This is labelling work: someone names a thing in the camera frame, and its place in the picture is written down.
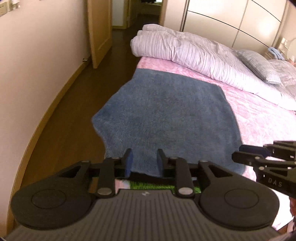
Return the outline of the person's right hand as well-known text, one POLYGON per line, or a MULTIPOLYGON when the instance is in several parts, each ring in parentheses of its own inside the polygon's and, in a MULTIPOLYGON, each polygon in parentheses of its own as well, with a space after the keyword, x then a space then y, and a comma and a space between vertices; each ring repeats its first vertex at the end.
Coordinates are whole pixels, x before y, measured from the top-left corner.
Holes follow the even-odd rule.
POLYGON ((296 216, 296 199, 289 197, 290 200, 290 213, 293 217, 296 216))

